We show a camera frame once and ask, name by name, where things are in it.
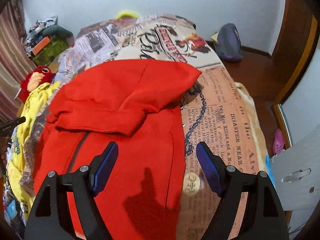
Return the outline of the blue grey backpack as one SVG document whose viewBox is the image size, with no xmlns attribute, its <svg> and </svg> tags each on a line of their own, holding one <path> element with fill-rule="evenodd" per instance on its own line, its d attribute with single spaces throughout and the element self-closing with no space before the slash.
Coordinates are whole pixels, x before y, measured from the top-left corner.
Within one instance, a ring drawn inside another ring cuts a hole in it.
<svg viewBox="0 0 320 240">
<path fill-rule="evenodd" d="M 239 62 L 243 59 L 238 30 L 233 23 L 223 25 L 212 37 L 218 57 L 225 61 Z"/>
</svg>

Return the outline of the red hooded jacket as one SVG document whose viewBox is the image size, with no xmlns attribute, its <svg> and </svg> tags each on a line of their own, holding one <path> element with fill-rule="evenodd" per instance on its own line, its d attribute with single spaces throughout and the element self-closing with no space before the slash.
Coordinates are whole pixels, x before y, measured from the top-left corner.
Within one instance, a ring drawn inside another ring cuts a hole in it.
<svg viewBox="0 0 320 240">
<path fill-rule="evenodd" d="M 95 202 L 114 239 L 175 239 L 185 171 L 180 100 L 200 76 L 183 62 L 116 60 L 78 74 L 49 105 L 34 189 L 74 172 L 109 142 L 119 155 Z"/>
</svg>

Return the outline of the brown wooden door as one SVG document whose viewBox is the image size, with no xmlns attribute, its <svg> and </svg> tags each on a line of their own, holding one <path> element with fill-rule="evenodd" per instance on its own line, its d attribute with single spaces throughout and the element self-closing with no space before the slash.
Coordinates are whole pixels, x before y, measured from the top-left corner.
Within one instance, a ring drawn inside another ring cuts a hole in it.
<svg viewBox="0 0 320 240">
<path fill-rule="evenodd" d="M 282 89 L 274 105 L 282 105 L 304 76 L 319 38 L 318 21 L 310 0 L 285 0 L 280 33 L 272 61 L 280 69 Z"/>
</svg>

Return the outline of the striped brown curtain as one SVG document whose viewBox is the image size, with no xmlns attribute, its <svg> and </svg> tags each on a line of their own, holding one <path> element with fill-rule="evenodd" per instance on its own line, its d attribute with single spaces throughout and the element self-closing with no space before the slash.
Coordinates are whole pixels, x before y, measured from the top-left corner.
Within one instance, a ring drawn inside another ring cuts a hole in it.
<svg viewBox="0 0 320 240">
<path fill-rule="evenodd" d="M 16 116 L 20 102 L 15 98 L 20 83 L 35 64 L 23 47 L 26 38 L 22 0 L 9 0 L 1 12 L 1 121 Z"/>
</svg>

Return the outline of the newspaper print blanket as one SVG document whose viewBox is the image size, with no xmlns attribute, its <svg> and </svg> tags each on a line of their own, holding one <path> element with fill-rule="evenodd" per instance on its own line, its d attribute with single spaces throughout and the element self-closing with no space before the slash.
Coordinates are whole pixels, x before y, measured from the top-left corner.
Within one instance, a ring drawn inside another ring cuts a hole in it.
<svg viewBox="0 0 320 240">
<path fill-rule="evenodd" d="M 32 180 L 37 144 L 54 96 L 81 72 L 116 60 L 183 62 L 201 73 L 180 100 L 185 171 L 175 237 L 199 239 L 219 198 L 204 179 L 195 154 L 197 143 L 206 142 L 226 164 L 252 174 L 266 170 L 268 153 L 252 97 L 231 78 L 215 51 L 197 35 L 195 25 L 184 18 L 153 15 L 114 19 L 80 31 L 74 46 L 59 57 L 54 82 L 60 84 L 37 114 L 24 145 Z"/>
</svg>

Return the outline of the yellow garment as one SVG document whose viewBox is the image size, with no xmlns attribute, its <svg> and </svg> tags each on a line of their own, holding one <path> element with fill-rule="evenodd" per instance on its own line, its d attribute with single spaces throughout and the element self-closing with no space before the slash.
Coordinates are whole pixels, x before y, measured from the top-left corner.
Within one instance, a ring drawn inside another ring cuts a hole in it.
<svg viewBox="0 0 320 240">
<path fill-rule="evenodd" d="M 12 147 L 9 151 L 7 175 L 11 190 L 18 200 L 25 219 L 28 219 L 31 211 L 34 201 L 34 189 L 29 158 L 24 145 L 31 136 L 31 130 L 37 114 L 44 108 L 59 84 L 59 81 L 52 84 L 46 82 L 30 92 L 21 113 L 21 117 L 25 118 L 25 122 L 18 125 L 11 136 Z"/>
</svg>

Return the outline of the red plush toy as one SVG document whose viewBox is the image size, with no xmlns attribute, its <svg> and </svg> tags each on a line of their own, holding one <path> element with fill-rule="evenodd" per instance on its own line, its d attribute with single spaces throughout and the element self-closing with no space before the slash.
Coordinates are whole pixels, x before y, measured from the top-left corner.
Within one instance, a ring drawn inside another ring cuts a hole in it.
<svg viewBox="0 0 320 240">
<path fill-rule="evenodd" d="M 25 103 L 29 94 L 43 83 L 51 83 L 55 77 L 47 66 L 38 66 L 20 83 L 20 89 L 16 97 Z"/>
</svg>

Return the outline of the yellow pillow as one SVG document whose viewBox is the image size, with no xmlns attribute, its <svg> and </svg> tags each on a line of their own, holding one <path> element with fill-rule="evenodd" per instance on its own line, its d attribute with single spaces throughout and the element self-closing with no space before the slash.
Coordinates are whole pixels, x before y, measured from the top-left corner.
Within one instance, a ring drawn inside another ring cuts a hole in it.
<svg viewBox="0 0 320 240">
<path fill-rule="evenodd" d="M 116 19 L 120 18 L 139 18 L 139 15 L 129 10 L 122 10 L 116 15 Z"/>
</svg>

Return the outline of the green orange clutter pile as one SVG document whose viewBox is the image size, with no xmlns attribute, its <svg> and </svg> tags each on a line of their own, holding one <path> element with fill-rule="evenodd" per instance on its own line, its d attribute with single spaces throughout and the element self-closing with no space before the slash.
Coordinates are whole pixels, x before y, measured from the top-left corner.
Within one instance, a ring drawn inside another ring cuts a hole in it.
<svg viewBox="0 0 320 240">
<path fill-rule="evenodd" d="M 36 21 L 27 31 L 23 46 L 27 57 L 36 66 L 48 66 L 74 41 L 73 33 L 60 26 L 55 15 L 47 20 Z"/>
</svg>

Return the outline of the pink croc shoe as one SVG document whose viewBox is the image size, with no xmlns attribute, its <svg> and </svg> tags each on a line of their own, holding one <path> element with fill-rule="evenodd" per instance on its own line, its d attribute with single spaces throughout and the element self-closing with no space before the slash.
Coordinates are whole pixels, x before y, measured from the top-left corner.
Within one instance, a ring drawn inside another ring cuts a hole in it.
<svg viewBox="0 0 320 240">
<path fill-rule="evenodd" d="M 277 129 L 274 133 L 274 141 L 272 145 L 272 151 L 274 155 L 280 154 L 285 147 L 285 139 L 281 129 Z"/>
</svg>

